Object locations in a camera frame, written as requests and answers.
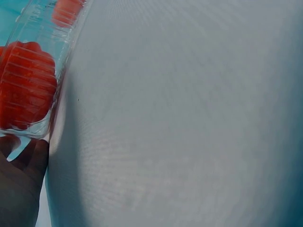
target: white fabric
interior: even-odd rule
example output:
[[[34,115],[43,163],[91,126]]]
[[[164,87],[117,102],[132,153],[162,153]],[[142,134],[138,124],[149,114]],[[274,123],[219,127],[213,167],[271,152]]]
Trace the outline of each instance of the white fabric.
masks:
[[[52,140],[53,226],[302,226],[302,16],[302,0],[96,0]]]

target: clear plastic bottle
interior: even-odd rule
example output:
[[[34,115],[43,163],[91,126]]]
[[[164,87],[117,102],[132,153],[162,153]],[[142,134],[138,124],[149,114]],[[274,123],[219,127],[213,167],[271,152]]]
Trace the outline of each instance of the clear plastic bottle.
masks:
[[[86,3],[84,3],[84,0],[79,0],[77,4],[83,3],[84,7],[82,7],[82,10],[77,17],[75,15],[74,17],[71,17],[71,12],[67,11],[64,11],[60,17],[54,17],[54,8],[57,2],[54,0],[0,0],[0,21],[2,21],[0,22],[0,47],[4,47],[2,54],[0,53],[0,73],[2,74],[0,75],[0,118],[2,117],[2,119],[0,119],[0,132],[2,134],[9,133],[21,137],[40,139],[49,133],[51,123],[55,119],[56,106],[58,104],[64,78],[64,69],[92,1],[93,0],[86,1]],[[40,60],[36,62],[28,57],[24,58],[24,56],[18,56],[20,59],[24,58],[24,61],[19,60],[11,63],[8,60],[8,63],[5,62],[5,66],[2,66],[1,71],[1,61],[4,62],[5,54],[17,53],[13,51],[9,52],[9,47],[16,42],[21,43],[21,46],[14,46],[13,48],[19,48],[23,52],[31,51],[31,49],[25,49],[24,46],[22,46],[23,44],[28,42],[38,44],[41,51],[47,53],[48,56],[50,55],[55,63],[54,77],[57,84],[56,91],[52,96],[52,101],[47,110],[47,114],[45,113],[45,116],[43,115],[44,117],[42,119],[37,117],[34,118],[33,116],[37,115],[39,108],[45,108],[45,105],[42,107],[43,105],[39,106],[39,103],[43,103],[42,99],[45,98],[45,95],[41,94],[41,89],[45,87],[44,83],[49,81],[49,78],[46,80],[35,78],[36,80],[34,81],[27,77],[30,73],[26,75],[22,74],[22,72],[41,69],[42,66],[37,66],[32,69],[28,67],[28,64],[25,64],[30,61],[41,64]],[[15,70],[12,72],[12,65],[22,70]],[[23,82],[27,80],[31,83],[30,87],[23,84]],[[11,90],[14,90],[14,93],[8,91],[7,84],[13,86],[13,89]],[[19,91],[16,87],[21,87],[23,91],[18,93]],[[30,90],[31,97],[24,97],[28,94],[24,92],[26,89]],[[11,98],[10,100],[10,97],[13,96],[20,96],[21,99],[25,101],[21,102],[16,98]],[[32,113],[31,111],[33,108],[29,107],[30,104],[33,105],[33,100],[35,100],[35,111],[37,113]],[[29,116],[39,120],[29,120]]]

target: red food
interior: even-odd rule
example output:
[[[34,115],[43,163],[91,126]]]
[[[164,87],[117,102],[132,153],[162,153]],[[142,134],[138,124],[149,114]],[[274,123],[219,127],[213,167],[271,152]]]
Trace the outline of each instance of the red food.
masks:
[[[26,130],[45,118],[57,88],[55,63],[36,42],[0,47],[0,128]]]
[[[53,22],[61,27],[69,27],[76,21],[86,0],[58,0],[53,9]]]

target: hand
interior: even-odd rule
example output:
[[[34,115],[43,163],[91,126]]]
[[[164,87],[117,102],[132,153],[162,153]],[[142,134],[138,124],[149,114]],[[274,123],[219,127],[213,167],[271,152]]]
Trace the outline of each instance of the hand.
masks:
[[[31,140],[16,159],[7,161],[19,144],[14,136],[0,138],[0,227],[34,227],[37,222],[49,144]]]
[[[76,21],[86,0],[58,0],[53,9],[53,22],[61,27],[69,27]]]

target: plastic container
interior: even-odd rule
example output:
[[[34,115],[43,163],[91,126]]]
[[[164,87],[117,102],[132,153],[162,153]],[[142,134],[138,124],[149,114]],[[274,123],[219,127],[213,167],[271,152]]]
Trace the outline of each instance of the plastic container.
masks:
[[[49,133],[64,68],[92,2],[83,4],[76,17],[70,11],[54,16],[54,0],[0,0],[0,17],[5,16],[0,24],[1,133],[37,139]]]

